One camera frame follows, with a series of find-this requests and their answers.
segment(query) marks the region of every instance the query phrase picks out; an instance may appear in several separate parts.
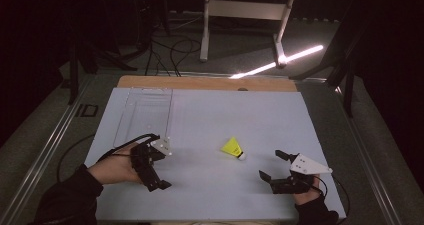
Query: white metal frame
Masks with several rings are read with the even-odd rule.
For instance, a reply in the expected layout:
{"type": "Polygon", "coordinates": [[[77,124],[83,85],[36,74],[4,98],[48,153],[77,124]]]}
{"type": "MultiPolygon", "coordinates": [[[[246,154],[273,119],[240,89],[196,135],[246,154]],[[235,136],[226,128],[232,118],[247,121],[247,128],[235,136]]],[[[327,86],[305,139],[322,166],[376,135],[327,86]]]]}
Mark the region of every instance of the white metal frame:
{"type": "Polygon", "coordinates": [[[278,62],[285,63],[285,55],[281,39],[290,16],[294,0],[288,0],[286,4],[252,3],[222,0],[205,0],[203,38],[200,50],[200,61],[208,60],[209,50],[209,17],[238,17],[267,20],[281,20],[280,30],[274,35],[275,50],[278,62]]]}

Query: dark floor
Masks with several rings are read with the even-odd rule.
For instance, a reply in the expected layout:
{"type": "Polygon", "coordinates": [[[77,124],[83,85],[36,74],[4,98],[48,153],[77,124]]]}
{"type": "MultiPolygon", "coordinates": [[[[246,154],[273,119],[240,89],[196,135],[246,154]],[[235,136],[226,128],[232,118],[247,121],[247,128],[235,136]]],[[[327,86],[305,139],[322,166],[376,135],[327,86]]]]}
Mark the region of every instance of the dark floor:
{"type": "MultiPolygon", "coordinates": [[[[189,14],[184,18],[190,20],[197,16],[200,15],[189,14]]],[[[228,21],[215,22],[207,63],[199,62],[199,52],[196,51],[199,45],[196,42],[187,40],[175,47],[176,50],[194,50],[187,57],[184,57],[184,53],[171,53],[169,48],[163,46],[172,47],[185,39],[182,36],[200,41],[201,23],[193,22],[173,29],[171,38],[158,30],[153,37],[153,51],[158,56],[153,55],[150,60],[148,74],[167,76],[169,72],[175,76],[172,60],[178,63],[182,58],[178,70],[183,76],[228,77],[273,62],[271,37],[278,27],[276,24],[228,29],[217,25],[228,21]]],[[[324,46],[324,51],[295,60],[284,69],[270,69],[258,76],[286,78],[317,65],[337,27],[337,23],[290,21],[283,36],[287,55],[319,44],[324,46]]],[[[124,53],[132,50],[131,47],[122,48],[124,53]]],[[[81,74],[81,96],[75,106],[67,105],[69,91],[57,88],[17,129],[0,152],[1,224],[25,224],[31,221],[40,196],[56,181],[56,168],[62,154],[78,140],[96,132],[110,92],[120,76],[143,75],[148,60],[147,51],[128,61],[130,66],[138,68],[135,72],[122,71],[99,60],[97,75],[81,74]],[[78,116],[76,110],[80,104],[96,105],[99,112],[94,117],[78,116]],[[44,147],[51,149],[51,152],[43,152],[44,147]],[[39,154],[50,155],[43,157],[46,159],[45,166],[34,176],[31,166],[40,164],[36,163],[39,154]],[[24,180],[28,177],[35,180],[24,180]]],[[[62,69],[66,76],[67,65],[62,69]]],[[[353,118],[349,118],[342,108],[340,94],[323,83],[330,70],[325,69],[311,79],[297,81],[296,84],[304,96],[327,161],[350,198],[350,214],[345,224],[422,224],[424,196],[361,79],[357,77],[355,80],[353,118]]],[[[66,156],[61,166],[61,177],[69,176],[78,164],[84,162],[91,141],[83,141],[66,156]]],[[[341,187],[339,194],[347,209],[348,200],[341,187]]]]}

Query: dark background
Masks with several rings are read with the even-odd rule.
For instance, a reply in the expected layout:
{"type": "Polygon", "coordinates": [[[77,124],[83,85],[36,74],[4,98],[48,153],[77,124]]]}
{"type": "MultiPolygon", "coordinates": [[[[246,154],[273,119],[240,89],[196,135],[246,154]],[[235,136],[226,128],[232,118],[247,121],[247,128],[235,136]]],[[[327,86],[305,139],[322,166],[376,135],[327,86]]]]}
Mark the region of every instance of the dark background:
{"type": "MultiPolygon", "coordinates": [[[[117,28],[114,21],[136,19],[131,12],[121,16],[122,12],[134,9],[133,0],[107,0],[107,4],[104,1],[0,0],[0,145],[63,81],[58,68],[68,61],[70,34],[63,19],[64,10],[72,8],[81,21],[86,21],[75,26],[82,26],[90,34],[89,39],[102,49],[114,50],[120,44],[132,42],[136,28],[117,28]],[[113,2],[121,3],[121,10],[113,10],[113,2]]],[[[356,75],[363,78],[423,190],[424,174],[419,172],[424,167],[424,86],[420,73],[424,55],[423,0],[358,0],[346,13],[351,1],[295,0],[291,18],[307,18],[310,22],[314,18],[330,22],[344,18],[327,58],[346,48],[362,22],[369,22],[353,53],[356,75]]],[[[169,9],[180,12],[203,9],[203,0],[167,2],[169,9]]]]}

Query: bright light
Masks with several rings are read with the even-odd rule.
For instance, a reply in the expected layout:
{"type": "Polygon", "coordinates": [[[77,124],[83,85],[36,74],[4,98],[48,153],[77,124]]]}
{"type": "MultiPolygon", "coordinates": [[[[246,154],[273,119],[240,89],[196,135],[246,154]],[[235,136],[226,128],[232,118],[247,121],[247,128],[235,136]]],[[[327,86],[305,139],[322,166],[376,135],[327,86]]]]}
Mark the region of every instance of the bright light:
{"type": "MultiPolygon", "coordinates": [[[[322,45],[319,45],[319,46],[316,46],[316,47],[307,49],[305,51],[302,51],[300,53],[296,53],[296,54],[294,54],[294,55],[292,55],[290,57],[279,57],[278,58],[278,61],[280,63],[283,63],[283,62],[284,63],[288,63],[289,61],[293,61],[295,59],[304,57],[304,56],[309,55],[309,54],[312,54],[314,52],[318,52],[318,51],[322,50],[323,48],[324,47],[322,45]]],[[[268,65],[262,66],[260,68],[256,68],[255,70],[252,70],[252,71],[247,72],[247,73],[234,74],[230,78],[231,79],[239,79],[239,78],[242,78],[242,77],[245,77],[245,76],[255,75],[257,73],[263,72],[263,71],[268,70],[268,69],[273,68],[273,67],[275,67],[275,63],[270,63],[268,65]]]]}
{"type": "Polygon", "coordinates": [[[281,63],[283,63],[283,62],[288,63],[288,62],[293,61],[295,59],[298,59],[298,58],[304,57],[306,55],[312,54],[314,52],[318,52],[318,51],[322,50],[323,48],[324,47],[322,45],[319,45],[319,46],[307,49],[305,51],[302,51],[300,53],[296,53],[294,55],[291,55],[290,57],[281,56],[281,57],[278,58],[278,61],[281,62],[281,63]]]}

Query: black sleeve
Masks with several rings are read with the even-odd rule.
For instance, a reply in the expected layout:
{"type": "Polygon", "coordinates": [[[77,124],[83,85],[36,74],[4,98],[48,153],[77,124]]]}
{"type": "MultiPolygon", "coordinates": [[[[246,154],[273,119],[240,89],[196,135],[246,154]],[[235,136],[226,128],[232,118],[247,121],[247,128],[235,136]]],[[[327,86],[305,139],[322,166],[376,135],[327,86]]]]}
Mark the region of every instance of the black sleeve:
{"type": "Polygon", "coordinates": [[[324,203],[324,196],[303,205],[295,205],[299,212],[298,225],[334,225],[339,219],[336,211],[328,211],[324,203]]]}
{"type": "Polygon", "coordinates": [[[96,199],[102,191],[103,186],[81,165],[44,193],[31,224],[97,224],[96,199]]]}

